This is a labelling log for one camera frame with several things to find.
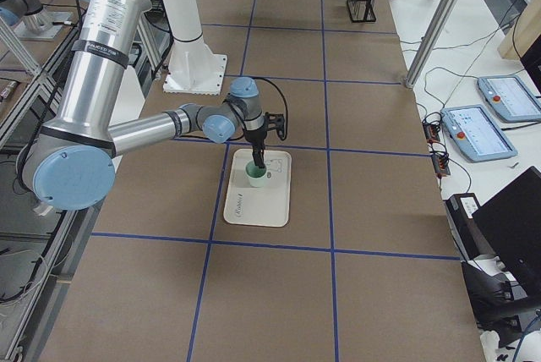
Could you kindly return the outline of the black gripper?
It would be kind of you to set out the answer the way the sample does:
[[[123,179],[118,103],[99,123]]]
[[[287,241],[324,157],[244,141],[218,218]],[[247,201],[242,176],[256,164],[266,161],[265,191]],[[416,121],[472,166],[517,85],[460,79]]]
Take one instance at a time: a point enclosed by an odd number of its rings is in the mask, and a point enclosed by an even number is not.
[[[244,128],[244,139],[246,139],[253,148],[253,162],[258,168],[265,167],[264,149],[267,132],[268,125],[266,123],[262,123],[257,129],[252,125],[246,125]]]

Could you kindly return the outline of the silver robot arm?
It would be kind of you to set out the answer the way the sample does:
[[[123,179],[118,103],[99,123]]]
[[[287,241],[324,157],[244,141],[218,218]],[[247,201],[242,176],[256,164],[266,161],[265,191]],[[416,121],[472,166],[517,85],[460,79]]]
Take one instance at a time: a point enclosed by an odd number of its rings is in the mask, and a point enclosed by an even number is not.
[[[20,163],[26,187],[44,204],[82,210],[102,200],[115,179],[113,160],[128,151],[200,131],[223,143],[236,131],[264,163],[268,121],[255,82],[234,80],[218,106],[186,104],[150,118],[112,124],[128,54],[143,14],[153,0],[87,0],[79,39],[56,116],[44,123]],[[173,35],[166,90],[220,90],[226,57],[205,44],[196,0],[162,0]]]

